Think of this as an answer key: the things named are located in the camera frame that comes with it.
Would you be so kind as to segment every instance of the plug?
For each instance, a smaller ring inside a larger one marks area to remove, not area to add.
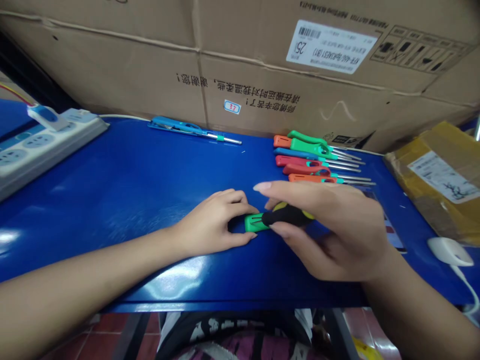
[[[474,261],[455,240],[448,237],[432,237],[427,241],[431,252],[440,261],[454,266],[473,266]]]
[[[26,112],[32,119],[38,121],[47,129],[55,132],[66,128],[69,125],[67,120],[65,120],[61,115],[57,114],[55,110],[48,106],[29,105]]]

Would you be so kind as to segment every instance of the power strip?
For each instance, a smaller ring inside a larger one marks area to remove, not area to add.
[[[109,124],[87,110],[61,114],[69,125],[53,131],[41,125],[2,143],[0,202],[52,168],[108,129]]]

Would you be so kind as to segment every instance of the hand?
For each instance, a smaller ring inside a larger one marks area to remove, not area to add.
[[[172,238],[181,246],[185,256],[221,252],[247,244],[256,238],[254,232],[231,233],[228,222],[244,214],[258,214],[249,205],[243,191],[218,191],[198,204],[180,222],[172,226]]]
[[[332,231],[315,241],[287,222],[270,226],[317,279],[368,281],[379,276],[390,255],[396,253],[387,240],[382,207],[352,186],[272,181],[253,189],[270,198],[266,209],[285,201],[311,213]]]

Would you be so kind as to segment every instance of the barcode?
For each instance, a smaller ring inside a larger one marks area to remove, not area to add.
[[[313,30],[307,27],[301,27],[300,32],[298,34],[304,35],[309,38],[315,38],[318,39],[320,37],[320,34],[322,32],[320,30]]]

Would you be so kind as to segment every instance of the cardboard box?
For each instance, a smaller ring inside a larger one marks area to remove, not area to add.
[[[480,143],[442,122],[384,160],[441,237],[480,246]]]
[[[380,149],[415,130],[409,114],[457,121],[480,99],[469,0],[4,0],[0,10],[0,28],[91,111],[261,136],[295,129],[344,146],[380,131]]]

